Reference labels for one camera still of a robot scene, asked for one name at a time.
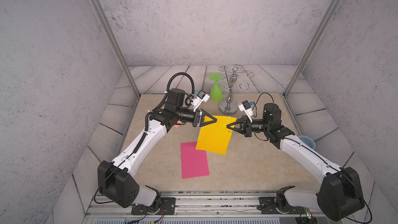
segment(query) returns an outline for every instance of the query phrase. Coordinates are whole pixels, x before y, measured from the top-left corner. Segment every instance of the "vertical post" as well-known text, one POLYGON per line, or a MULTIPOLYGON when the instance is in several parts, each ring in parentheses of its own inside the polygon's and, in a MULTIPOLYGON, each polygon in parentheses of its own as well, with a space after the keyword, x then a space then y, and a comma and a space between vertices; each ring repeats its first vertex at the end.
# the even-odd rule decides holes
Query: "vertical post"
POLYGON ((120 50, 119 45, 116 42, 116 38, 112 33, 111 27, 106 20, 105 14, 103 13, 103 10, 101 8, 100 2, 98 0, 89 0, 97 17, 98 20, 101 22, 103 31, 105 32, 106 37, 108 38, 109 43, 112 46, 113 51, 115 52, 116 58, 122 67, 123 72, 125 73, 127 80, 132 87, 134 93, 137 95, 137 97, 140 97, 140 92, 137 89, 137 85, 134 82, 134 79, 132 78, 131 72, 129 70, 129 67, 126 64, 126 60, 123 57, 122 51, 120 50))
POLYGON ((286 88, 286 91, 283 93, 285 98, 292 91, 297 79, 299 78, 299 76, 302 73, 302 71, 304 70, 307 62, 311 58, 311 55, 316 48, 316 45, 321 40, 322 35, 324 34, 324 32, 326 30, 326 27, 328 26, 331 18, 333 17, 333 15, 336 12, 337 8, 339 7, 340 3, 341 3, 341 0, 331 0, 329 7, 326 9, 325 14, 322 17, 322 20, 321 20, 318 28, 316 29, 314 36, 311 39, 310 44, 308 45, 306 51, 304 52, 304 55, 301 57, 301 60, 296 67, 295 72, 293 73, 293 77, 290 80, 289 85, 286 88))

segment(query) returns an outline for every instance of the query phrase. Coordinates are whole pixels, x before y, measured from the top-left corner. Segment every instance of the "pink paper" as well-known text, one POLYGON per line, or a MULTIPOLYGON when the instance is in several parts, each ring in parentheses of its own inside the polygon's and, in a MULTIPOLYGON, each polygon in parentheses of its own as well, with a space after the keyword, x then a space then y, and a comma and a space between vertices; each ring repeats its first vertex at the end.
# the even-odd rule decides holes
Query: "pink paper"
POLYGON ((206 151, 197 150, 196 142, 181 143, 182 179, 210 175, 206 151))

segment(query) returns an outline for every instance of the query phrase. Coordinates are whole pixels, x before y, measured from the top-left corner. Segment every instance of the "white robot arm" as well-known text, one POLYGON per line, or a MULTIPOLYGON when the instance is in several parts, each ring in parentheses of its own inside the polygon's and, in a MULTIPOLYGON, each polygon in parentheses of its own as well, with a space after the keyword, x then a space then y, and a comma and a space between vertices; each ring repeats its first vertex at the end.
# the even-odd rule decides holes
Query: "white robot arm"
POLYGON ((252 132, 263 132, 276 148, 296 159, 321 185, 319 191, 305 191, 295 186, 285 187, 277 191, 275 203, 270 205, 276 205, 276 209, 283 214, 288 213, 291 207, 316 209, 334 221, 339 221, 365 206, 359 176, 354 169, 341 168, 327 160, 284 127, 278 105, 265 104, 262 119, 251 119, 251 106, 248 101, 242 102, 239 108, 247 116, 228 124, 227 128, 245 137, 251 137, 252 132))
POLYGON ((193 127, 202 127, 217 121, 209 113, 198 108, 209 98, 203 91, 194 91, 193 80, 187 73, 173 75, 167 84, 163 100, 145 116, 145 128, 141 133, 111 162, 102 161, 98 166, 97 191, 124 208, 135 203, 146 206, 148 213, 156 212, 160 206, 160 192, 148 186, 138 185, 133 177, 150 150, 171 127, 178 124, 178 121, 183 124, 192 123, 193 127), (184 97, 187 95, 185 91, 169 89, 172 80, 179 75, 188 77, 192 84, 192 94, 188 94, 185 99, 187 107, 183 107, 184 97), (205 116, 212 120, 204 122, 205 116))

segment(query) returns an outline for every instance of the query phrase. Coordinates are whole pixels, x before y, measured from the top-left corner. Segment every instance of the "gray wall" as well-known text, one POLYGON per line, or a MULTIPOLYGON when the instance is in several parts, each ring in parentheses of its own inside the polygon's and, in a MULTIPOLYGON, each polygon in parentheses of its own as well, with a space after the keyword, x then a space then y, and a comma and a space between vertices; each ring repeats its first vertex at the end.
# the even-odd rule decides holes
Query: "gray wall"
POLYGON ((88 0, 0 0, 0 222, 44 223, 121 75, 88 0))
POLYGON ((129 66, 297 64, 331 0, 100 0, 129 66))
POLYGON ((343 0, 304 75, 398 210, 397 0, 343 0))

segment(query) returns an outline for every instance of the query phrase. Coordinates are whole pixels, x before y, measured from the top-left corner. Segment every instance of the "silver stand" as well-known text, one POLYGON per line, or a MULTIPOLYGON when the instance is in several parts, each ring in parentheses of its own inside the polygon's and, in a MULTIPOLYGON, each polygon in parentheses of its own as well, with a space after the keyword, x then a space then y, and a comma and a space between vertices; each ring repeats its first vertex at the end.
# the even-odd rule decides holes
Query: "silver stand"
POLYGON ((241 65, 234 65, 234 67, 232 68, 232 72, 226 71, 227 67, 225 67, 225 66, 222 66, 219 68, 220 71, 231 73, 229 76, 226 76, 226 77, 218 80, 218 82, 219 82, 219 81, 227 78, 227 81, 224 83, 224 87, 225 87, 225 84, 227 84, 227 87, 225 87, 225 88, 229 89, 229 94, 226 98, 223 98, 222 101, 220 101, 220 103, 218 104, 218 109, 220 110, 220 112, 222 112, 226 115, 232 115, 238 111, 238 102, 236 102, 236 100, 234 100, 234 93, 232 92, 232 88, 234 87, 235 82, 238 79, 238 77, 241 78, 246 83, 246 84, 241 83, 239 85, 240 89, 247 90, 250 88, 249 83, 247 81, 245 81, 242 77, 240 77, 238 75, 238 73, 246 73, 246 76, 249 78, 254 77, 254 74, 250 71, 237 72, 239 69, 242 69, 242 68, 243 67, 241 65))

